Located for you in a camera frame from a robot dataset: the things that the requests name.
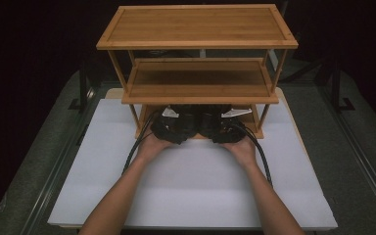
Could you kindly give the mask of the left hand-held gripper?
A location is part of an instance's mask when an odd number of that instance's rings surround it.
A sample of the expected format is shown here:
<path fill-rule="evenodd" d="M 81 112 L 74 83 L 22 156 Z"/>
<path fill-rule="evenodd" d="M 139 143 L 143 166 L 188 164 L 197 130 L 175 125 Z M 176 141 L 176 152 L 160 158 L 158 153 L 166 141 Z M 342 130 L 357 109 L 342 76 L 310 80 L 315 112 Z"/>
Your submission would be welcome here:
<path fill-rule="evenodd" d="M 177 114 L 170 106 L 165 107 L 152 123 L 152 132 L 158 139 L 178 145 L 187 139 L 194 137 L 198 133 L 198 125 L 196 131 L 179 131 L 175 125 L 178 117 L 179 114 Z"/>

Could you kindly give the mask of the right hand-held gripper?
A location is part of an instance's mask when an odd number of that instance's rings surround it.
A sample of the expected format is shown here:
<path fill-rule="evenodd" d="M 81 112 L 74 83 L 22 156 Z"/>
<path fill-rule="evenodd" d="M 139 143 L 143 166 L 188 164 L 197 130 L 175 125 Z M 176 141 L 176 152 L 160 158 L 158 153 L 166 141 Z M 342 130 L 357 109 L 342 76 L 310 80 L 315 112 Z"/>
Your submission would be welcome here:
<path fill-rule="evenodd" d="M 221 111 L 200 114 L 199 133 L 213 143 L 237 143 L 247 135 L 246 126 L 236 117 L 223 117 Z"/>

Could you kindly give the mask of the three-tier bamboo shoe rack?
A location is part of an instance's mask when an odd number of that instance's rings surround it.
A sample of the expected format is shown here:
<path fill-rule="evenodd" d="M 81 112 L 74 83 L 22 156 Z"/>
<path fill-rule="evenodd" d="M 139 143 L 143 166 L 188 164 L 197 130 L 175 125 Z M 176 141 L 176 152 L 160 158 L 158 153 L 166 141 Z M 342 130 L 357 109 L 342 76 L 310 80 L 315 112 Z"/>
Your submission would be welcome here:
<path fill-rule="evenodd" d="M 282 53 L 298 42 L 273 4 L 121 6 L 97 43 L 115 67 L 117 53 L 149 50 L 261 50 Z M 230 104 L 247 110 L 241 120 L 257 136 L 278 103 L 278 71 L 256 58 L 137 58 L 121 74 L 122 102 L 142 124 L 167 105 Z"/>

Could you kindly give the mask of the person's right hand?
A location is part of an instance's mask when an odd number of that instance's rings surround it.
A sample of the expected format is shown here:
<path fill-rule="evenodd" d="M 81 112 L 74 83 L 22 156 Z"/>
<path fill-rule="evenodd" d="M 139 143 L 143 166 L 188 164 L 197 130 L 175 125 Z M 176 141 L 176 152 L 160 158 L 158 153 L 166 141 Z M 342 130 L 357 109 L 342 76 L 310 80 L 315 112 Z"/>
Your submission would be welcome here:
<path fill-rule="evenodd" d="M 243 169 L 256 167 L 256 146 L 249 137 L 236 143 L 223 143 L 222 147 L 228 150 Z"/>

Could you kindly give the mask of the person's left hand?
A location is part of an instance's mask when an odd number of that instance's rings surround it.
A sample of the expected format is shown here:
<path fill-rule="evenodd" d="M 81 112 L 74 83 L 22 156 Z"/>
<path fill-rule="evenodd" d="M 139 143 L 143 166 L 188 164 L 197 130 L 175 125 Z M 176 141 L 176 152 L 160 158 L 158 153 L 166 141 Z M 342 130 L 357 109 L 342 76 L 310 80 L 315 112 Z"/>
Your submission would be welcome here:
<path fill-rule="evenodd" d="M 151 162 L 161 151 L 170 147 L 171 142 L 158 139 L 153 133 L 146 134 L 139 144 L 136 160 L 144 164 Z"/>

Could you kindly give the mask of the white table mat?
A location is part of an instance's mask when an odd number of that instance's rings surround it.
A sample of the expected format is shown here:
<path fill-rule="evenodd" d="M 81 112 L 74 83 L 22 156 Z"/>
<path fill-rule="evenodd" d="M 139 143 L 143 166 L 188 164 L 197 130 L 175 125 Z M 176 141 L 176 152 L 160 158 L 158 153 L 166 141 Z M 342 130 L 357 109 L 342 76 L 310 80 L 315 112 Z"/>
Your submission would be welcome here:
<path fill-rule="evenodd" d="M 49 223 L 79 227 L 118 180 L 133 146 L 135 125 L 119 99 L 99 101 Z M 285 102 L 270 107 L 259 165 L 300 226 L 329 230 L 337 222 Z M 247 177 L 233 157 L 207 139 L 188 140 L 146 169 L 126 224 L 130 228 L 258 228 Z"/>

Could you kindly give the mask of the black metal stand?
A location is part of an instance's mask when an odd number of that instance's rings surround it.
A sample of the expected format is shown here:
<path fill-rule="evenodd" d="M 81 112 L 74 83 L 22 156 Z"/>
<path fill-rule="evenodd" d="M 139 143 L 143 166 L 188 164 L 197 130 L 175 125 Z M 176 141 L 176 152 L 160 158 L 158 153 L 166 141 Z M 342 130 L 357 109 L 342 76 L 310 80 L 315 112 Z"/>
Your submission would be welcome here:
<path fill-rule="evenodd" d="M 91 63 L 89 61 L 83 61 L 78 70 L 79 96 L 71 101 L 69 109 L 83 113 L 92 97 L 93 86 L 94 77 Z"/>
<path fill-rule="evenodd" d="M 354 111 L 353 103 L 349 98 L 340 97 L 341 70 L 337 60 L 332 63 L 331 73 L 331 104 L 337 113 L 341 111 Z"/>

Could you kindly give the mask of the metal floor rail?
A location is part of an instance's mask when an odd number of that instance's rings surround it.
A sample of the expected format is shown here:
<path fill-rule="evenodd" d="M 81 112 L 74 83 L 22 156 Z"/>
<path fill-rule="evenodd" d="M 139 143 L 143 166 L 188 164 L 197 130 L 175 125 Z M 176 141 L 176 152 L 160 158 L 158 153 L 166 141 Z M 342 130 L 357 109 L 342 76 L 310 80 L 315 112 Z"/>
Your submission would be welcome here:
<path fill-rule="evenodd" d="M 368 156 L 366 155 L 366 152 L 363 150 L 361 144 L 356 138 L 349 122 L 343 116 L 343 111 L 345 111 L 347 108 L 336 108 L 333 105 L 332 95 L 328 92 L 326 88 L 318 88 L 318 92 L 320 93 L 320 96 L 322 97 L 324 102 L 328 105 L 328 109 L 332 113 L 335 122 L 338 123 L 341 131 L 343 132 L 344 136 L 349 142 L 354 153 L 355 160 L 359 165 L 361 172 L 363 173 L 367 183 L 369 184 L 372 192 L 376 197 L 376 170 L 374 169 L 371 161 L 368 159 Z"/>
<path fill-rule="evenodd" d="M 27 211 L 17 235 L 45 234 L 45 230 L 59 230 L 49 225 L 48 218 L 61 192 L 71 165 L 85 136 L 97 104 L 106 95 L 106 88 L 91 87 L 85 96 L 87 106 L 81 111 L 72 108 L 74 92 L 62 92 L 45 120 L 37 141 L 32 145 L 31 164 L 27 164 L 28 180 L 38 184 L 37 194 Z"/>

